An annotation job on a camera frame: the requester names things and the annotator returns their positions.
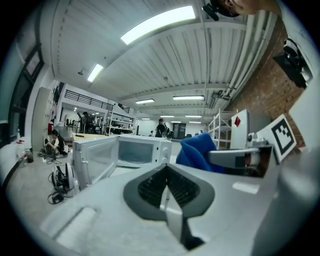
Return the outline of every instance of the person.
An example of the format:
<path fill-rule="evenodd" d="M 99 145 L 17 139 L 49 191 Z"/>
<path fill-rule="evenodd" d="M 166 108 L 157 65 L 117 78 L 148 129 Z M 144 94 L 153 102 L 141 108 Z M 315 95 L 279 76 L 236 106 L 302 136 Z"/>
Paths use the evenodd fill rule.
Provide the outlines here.
<path fill-rule="evenodd" d="M 156 133 L 155 136 L 157 138 L 163 138 L 166 135 L 166 126 L 164 125 L 165 121 L 163 118 L 159 119 L 159 124 L 156 127 Z"/>
<path fill-rule="evenodd" d="M 56 158 L 66 158 L 68 156 L 68 152 L 69 152 L 69 147 L 66 144 L 64 138 L 62 138 L 59 133 L 57 132 L 57 130 L 53 130 L 52 131 L 52 138 L 53 141 L 50 142 L 48 141 L 46 143 L 46 148 L 50 147 L 51 150 L 57 154 Z"/>
<path fill-rule="evenodd" d="M 230 13 L 253 15 L 260 10 L 278 15 L 285 26 L 288 38 L 293 40 L 301 52 L 312 76 L 319 76 L 320 57 L 318 48 L 295 14 L 281 0 L 211 0 Z"/>

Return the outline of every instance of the blue towel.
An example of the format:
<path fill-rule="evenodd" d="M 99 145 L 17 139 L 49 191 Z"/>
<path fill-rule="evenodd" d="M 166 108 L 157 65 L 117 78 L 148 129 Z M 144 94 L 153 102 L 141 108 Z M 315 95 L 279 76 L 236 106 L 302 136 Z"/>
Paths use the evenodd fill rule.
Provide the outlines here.
<path fill-rule="evenodd" d="M 208 132 L 205 132 L 199 136 L 184 139 L 180 142 L 180 144 L 182 148 L 176 158 L 177 164 L 209 172 L 225 172 L 223 167 L 206 161 L 206 153 L 217 150 L 216 145 L 212 141 Z"/>

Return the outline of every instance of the brick wall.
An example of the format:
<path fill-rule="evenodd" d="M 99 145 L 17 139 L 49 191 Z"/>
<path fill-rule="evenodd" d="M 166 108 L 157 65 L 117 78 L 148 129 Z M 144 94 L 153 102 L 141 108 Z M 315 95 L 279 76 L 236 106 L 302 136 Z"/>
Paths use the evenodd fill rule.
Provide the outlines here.
<path fill-rule="evenodd" d="M 265 113 L 272 120 L 285 114 L 298 147 L 305 145 L 304 140 L 289 115 L 289 110 L 302 94 L 298 88 L 273 60 L 283 52 L 283 42 L 287 32 L 281 19 L 277 19 L 269 45 L 256 70 L 238 96 L 226 108 L 228 111 L 247 109 L 252 112 Z"/>

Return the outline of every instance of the microwave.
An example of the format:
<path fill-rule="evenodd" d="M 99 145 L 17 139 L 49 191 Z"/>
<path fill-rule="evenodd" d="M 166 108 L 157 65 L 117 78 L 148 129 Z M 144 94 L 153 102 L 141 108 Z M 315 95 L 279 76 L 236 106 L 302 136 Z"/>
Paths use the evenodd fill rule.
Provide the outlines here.
<path fill-rule="evenodd" d="M 109 177 L 116 167 L 141 168 L 170 162 L 165 138 L 116 135 L 73 142 L 72 165 L 80 190 Z"/>

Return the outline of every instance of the ceiling light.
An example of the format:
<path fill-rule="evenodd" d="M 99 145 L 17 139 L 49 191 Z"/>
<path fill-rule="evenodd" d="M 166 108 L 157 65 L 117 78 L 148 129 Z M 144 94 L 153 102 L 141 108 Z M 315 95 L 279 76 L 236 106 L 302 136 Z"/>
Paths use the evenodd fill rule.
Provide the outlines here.
<path fill-rule="evenodd" d="M 91 74 L 88 77 L 88 81 L 89 82 L 93 82 L 96 78 L 96 76 L 100 73 L 100 71 L 103 69 L 104 67 L 97 64 L 95 65 L 94 69 L 92 70 Z"/>
<path fill-rule="evenodd" d="M 143 104 L 143 103 L 152 103 L 152 102 L 155 102 L 155 100 L 151 98 L 151 99 L 138 100 L 135 103 Z"/>
<path fill-rule="evenodd" d="M 172 97 L 173 100 L 175 101 L 180 101 L 180 100 L 204 100 L 205 96 L 201 95 L 201 96 L 175 96 Z"/>
<path fill-rule="evenodd" d="M 153 30 L 156 30 L 158 28 L 164 27 L 172 23 L 195 18 L 196 15 L 191 5 L 169 10 L 152 18 L 149 18 L 144 22 L 140 23 L 139 25 L 135 26 L 127 33 L 125 33 L 123 36 L 121 36 L 121 40 L 124 41 L 126 45 L 128 45 L 132 43 L 134 40 L 138 39 L 139 37 L 142 37 L 143 35 Z"/>
<path fill-rule="evenodd" d="M 186 115 L 186 118 L 202 118 L 202 115 Z"/>

